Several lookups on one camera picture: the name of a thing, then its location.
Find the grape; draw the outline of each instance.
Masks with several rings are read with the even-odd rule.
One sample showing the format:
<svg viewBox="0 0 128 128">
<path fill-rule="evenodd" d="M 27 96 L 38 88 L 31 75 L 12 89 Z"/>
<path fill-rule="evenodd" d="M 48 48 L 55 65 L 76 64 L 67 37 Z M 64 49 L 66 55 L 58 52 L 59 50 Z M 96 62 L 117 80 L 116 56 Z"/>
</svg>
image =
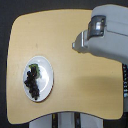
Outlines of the grape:
<svg viewBox="0 0 128 128">
<path fill-rule="evenodd" d="M 37 71 L 36 67 L 31 67 L 31 71 L 27 72 L 27 80 L 24 81 L 26 86 L 29 88 L 29 93 L 31 93 L 32 98 L 37 100 L 39 96 L 39 89 L 36 84 Z"/>
</svg>

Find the wooden table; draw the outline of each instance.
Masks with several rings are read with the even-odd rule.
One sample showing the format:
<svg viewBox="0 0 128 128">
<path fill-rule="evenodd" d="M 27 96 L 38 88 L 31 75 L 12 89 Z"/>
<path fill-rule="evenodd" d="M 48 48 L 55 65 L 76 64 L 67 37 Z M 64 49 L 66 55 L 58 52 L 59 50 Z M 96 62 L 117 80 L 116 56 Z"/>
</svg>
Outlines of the wooden table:
<svg viewBox="0 0 128 128">
<path fill-rule="evenodd" d="M 105 119 L 123 113 L 120 63 L 72 50 L 87 29 L 90 10 L 56 10 L 24 15 L 13 24 L 7 62 L 7 115 L 12 124 L 61 111 L 77 111 Z M 49 97 L 35 103 L 23 88 L 23 71 L 34 56 L 46 57 L 54 70 Z"/>
</svg>

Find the gray robot arm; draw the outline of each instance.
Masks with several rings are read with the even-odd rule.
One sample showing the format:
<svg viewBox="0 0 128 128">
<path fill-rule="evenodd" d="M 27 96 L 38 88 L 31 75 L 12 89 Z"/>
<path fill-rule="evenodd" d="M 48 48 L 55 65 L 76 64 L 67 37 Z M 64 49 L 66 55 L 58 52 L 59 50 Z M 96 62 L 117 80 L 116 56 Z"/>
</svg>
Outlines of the gray robot arm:
<svg viewBox="0 0 128 128">
<path fill-rule="evenodd" d="M 128 64 L 128 9 L 116 5 L 96 7 L 88 30 L 77 36 L 72 48 Z"/>
</svg>

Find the black background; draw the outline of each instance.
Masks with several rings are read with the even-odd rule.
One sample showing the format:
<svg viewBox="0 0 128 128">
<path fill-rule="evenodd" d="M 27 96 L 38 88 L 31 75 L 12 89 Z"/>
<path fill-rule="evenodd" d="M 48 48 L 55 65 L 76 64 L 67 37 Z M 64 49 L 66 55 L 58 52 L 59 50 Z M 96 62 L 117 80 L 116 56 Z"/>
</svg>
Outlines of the black background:
<svg viewBox="0 0 128 128">
<path fill-rule="evenodd" d="M 93 9 L 104 4 L 128 6 L 127 0 L 0 0 L 0 128 L 28 128 L 27 124 L 11 125 L 6 111 L 6 67 L 11 27 L 23 14 L 55 9 Z"/>
</svg>

